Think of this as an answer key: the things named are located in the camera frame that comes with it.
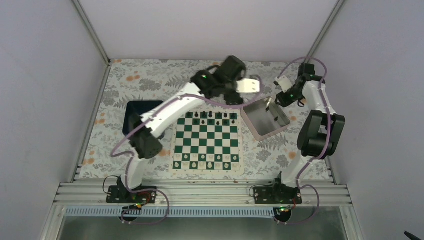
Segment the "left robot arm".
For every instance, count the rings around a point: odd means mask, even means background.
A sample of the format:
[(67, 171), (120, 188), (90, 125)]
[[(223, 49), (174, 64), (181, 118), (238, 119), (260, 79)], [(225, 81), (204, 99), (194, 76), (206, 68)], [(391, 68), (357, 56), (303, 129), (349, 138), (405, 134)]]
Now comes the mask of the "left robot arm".
[(203, 105), (212, 104), (214, 97), (224, 96), (225, 108), (240, 108), (244, 100), (238, 92), (239, 82), (246, 76), (247, 67), (239, 58), (230, 55), (221, 65), (196, 72), (173, 97), (158, 107), (134, 116), (130, 132), (124, 138), (132, 150), (125, 172), (120, 176), (118, 195), (131, 203), (139, 197), (142, 185), (142, 160), (156, 157), (163, 149), (159, 138), (183, 114)]

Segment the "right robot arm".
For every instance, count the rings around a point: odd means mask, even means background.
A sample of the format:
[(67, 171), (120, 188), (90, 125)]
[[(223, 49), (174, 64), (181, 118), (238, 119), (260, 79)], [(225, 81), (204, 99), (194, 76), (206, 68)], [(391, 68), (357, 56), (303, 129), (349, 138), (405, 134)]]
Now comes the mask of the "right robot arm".
[(332, 156), (339, 144), (346, 124), (346, 118), (336, 113), (331, 106), (323, 76), (316, 75), (315, 66), (302, 63), (298, 68), (294, 83), (277, 78), (282, 88), (275, 103), (286, 108), (306, 100), (309, 115), (298, 138), (296, 157), (282, 172), (282, 183), (289, 187), (299, 187), (307, 170), (317, 161)]

